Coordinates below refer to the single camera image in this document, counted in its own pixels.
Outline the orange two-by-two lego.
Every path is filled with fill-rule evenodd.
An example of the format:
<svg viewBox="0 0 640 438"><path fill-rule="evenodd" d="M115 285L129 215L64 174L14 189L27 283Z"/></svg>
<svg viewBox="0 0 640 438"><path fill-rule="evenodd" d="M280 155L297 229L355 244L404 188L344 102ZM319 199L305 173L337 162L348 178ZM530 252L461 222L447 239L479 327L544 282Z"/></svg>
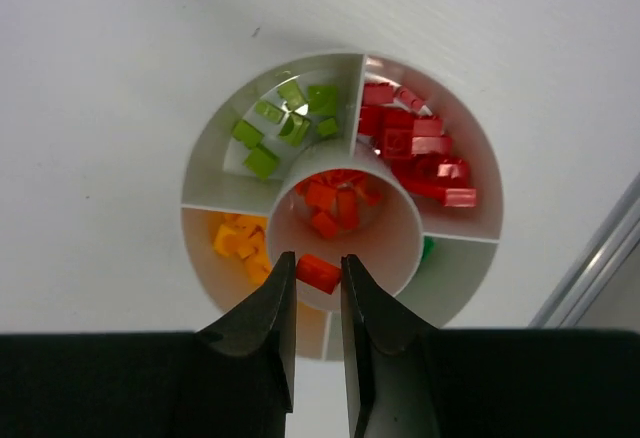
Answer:
<svg viewBox="0 0 640 438"><path fill-rule="evenodd" d="M335 291L341 277L340 268L311 254L303 255L296 265L299 281L328 295Z"/></svg>

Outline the red lego cluster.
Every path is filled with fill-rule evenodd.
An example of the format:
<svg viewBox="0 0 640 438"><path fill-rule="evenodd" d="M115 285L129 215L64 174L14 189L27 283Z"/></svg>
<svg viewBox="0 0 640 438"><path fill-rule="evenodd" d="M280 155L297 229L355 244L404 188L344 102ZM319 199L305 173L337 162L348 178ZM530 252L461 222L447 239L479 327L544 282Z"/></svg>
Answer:
<svg viewBox="0 0 640 438"><path fill-rule="evenodd" d="M388 82L363 86L358 135L367 138L411 195L443 207L474 208L477 189L469 163L453 154L443 120L413 90Z"/></svg>

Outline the dark green sloped lego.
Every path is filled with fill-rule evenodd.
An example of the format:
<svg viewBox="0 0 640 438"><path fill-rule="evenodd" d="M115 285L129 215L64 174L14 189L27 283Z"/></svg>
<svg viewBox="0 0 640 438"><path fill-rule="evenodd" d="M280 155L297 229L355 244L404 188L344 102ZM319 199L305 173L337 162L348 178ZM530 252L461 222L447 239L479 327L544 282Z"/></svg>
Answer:
<svg viewBox="0 0 640 438"><path fill-rule="evenodd" d="M435 241L432 237L425 236L423 239L423 248L420 262L424 263L425 260L431 255L435 248Z"/></svg>

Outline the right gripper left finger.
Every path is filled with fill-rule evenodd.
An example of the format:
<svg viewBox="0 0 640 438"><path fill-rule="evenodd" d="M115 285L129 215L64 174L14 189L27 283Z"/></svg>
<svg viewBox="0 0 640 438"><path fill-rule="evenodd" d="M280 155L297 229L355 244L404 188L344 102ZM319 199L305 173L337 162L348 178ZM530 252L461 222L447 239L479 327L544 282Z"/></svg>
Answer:
<svg viewBox="0 0 640 438"><path fill-rule="evenodd" d="M293 409L295 256L198 331L5 334L5 437L281 437Z"/></svg>

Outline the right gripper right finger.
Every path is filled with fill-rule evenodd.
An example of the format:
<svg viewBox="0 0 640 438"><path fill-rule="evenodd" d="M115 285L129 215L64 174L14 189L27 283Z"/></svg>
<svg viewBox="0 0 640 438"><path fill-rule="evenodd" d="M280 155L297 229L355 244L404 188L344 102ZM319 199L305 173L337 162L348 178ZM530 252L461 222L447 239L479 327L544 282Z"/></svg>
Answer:
<svg viewBox="0 0 640 438"><path fill-rule="evenodd" d="M439 329L341 261L354 437L635 437L639 337L597 329Z"/></svg>

